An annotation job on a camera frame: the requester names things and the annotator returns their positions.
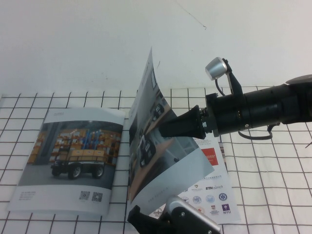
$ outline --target open booklet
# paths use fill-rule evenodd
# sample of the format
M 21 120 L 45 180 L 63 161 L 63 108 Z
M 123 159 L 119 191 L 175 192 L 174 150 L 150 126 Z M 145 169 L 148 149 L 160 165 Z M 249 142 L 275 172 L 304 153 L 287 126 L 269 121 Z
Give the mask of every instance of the open booklet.
M 123 123 L 114 109 L 50 110 L 8 210 L 105 215 Z
M 180 194 L 207 216 L 217 215 L 218 223 L 237 221 L 216 139 L 162 137 L 159 125 L 175 117 L 158 87 L 150 52 L 129 112 L 127 211 L 138 205 L 157 216 L 154 211 L 169 196 Z M 8 210 L 105 215 L 123 122 L 124 113 L 112 109 L 49 111 Z

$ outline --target university logo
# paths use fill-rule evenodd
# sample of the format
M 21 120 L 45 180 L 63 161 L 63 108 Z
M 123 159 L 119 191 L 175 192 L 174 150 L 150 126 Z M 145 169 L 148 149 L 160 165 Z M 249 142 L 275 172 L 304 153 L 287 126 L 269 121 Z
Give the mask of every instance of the university logo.
M 203 190 L 202 188 L 199 188 L 199 187 L 198 187 L 198 184 L 195 184 L 194 187 L 195 187 L 195 188 L 192 189 L 193 192 L 199 192 L 199 191 L 202 191 L 202 190 Z
M 190 200 L 189 200 L 189 198 L 188 198 L 187 196 L 183 196 L 182 199 L 183 199 L 185 202 L 187 202 L 187 203 L 190 202 Z
M 206 187 L 206 190 L 211 190 L 211 189 L 222 189 L 223 185 L 220 186 L 210 186 L 210 187 Z
M 202 207 L 197 207 L 197 210 L 198 210 L 199 212 L 201 212 L 202 214 L 205 214 L 204 208 L 202 208 Z
M 162 214 L 162 209 L 161 209 L 161 208 L 157 209 L 156 211 L 153 212 L 153 214 L 154 214 L 156 217 L 160 217 L 161 214 Z
M 215 201 L 215 197 L 212 195 L 207 195 L 206 196 L 206 201 L 209 203 L 213 203 Z
M 199 203 L 201 203 L 201 198 L 199 196 L 194 196 L 193 202 L 194 202 L 194 204 L 199 204 Z
M 223 213 L 224 213 L 224 214 L 229 214 L 229 213 L 231 213 L 229 204 L 224 204 L 224 205 L 222 205 L 222 210 L 223 210 Z
M 211 215 L 219 215 L 219 211 L 215 209 L 215 205 L 211 206 Z
M 221 201 L 225 201 L 226 199 L 228 199 L 228 196 L 226 194 L 224 194 L 224 193 L 221 193 L 221 194 L 219 194 L 219 199 Z

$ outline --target printed photo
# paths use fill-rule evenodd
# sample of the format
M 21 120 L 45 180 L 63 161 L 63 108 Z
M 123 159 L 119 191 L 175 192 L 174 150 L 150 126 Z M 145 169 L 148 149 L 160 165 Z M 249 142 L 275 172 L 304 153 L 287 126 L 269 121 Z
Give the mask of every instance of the printed photo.
M 161 173 L 198 148 L 190 137 L 162 137 L 158 126 L 176 117 L 156 82 L 146 74 L 130 127 L 130 200 Z
M 43 124 L 19 186 L 90 185 L 111 189 L 122 125 L 104 121 Z

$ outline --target grid mat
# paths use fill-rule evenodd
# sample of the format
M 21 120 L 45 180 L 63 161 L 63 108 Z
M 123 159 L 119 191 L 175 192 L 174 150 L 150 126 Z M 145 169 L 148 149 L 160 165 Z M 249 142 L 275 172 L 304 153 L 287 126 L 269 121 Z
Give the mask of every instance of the grid mat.
M 244 87 L 244 92 L 264 87 Z M 177 115 L 199 105 L 215 88 L 162 90 Z M 229 88 L 223 88 L 229 94 Z M 129 122 L 126 119 L 112 188 L 109 214 L 101 216 L 7 212 L 40 126 L 49 109 L 108 107 L 127 114 L 137 91 L 17 94 L 0 100 L 0 232 L 1 234 L 134 234 L 126 222 L 129 169 Z M 273 139 L 250 141 L 237 133 L 220 137 L 241 222 L 224 224 L 223 234 L 312 233 L 312 124 L 273 128 Z M 266 135 L 266 128 L 246 131 Z

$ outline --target qr code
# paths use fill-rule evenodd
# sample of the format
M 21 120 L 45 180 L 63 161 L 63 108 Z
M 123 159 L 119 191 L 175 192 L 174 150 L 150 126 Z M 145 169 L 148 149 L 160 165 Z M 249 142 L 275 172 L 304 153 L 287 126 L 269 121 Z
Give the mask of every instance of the qr code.
M 79 200 L 88 200 L 90 196 L 90 192 L 88 191 L 81 191 Z
M 92 201 L 101 202 L 102 201 L 102 196 L 103 196 L 103 193 L 94 192 L 93 196 L 92 196 Z

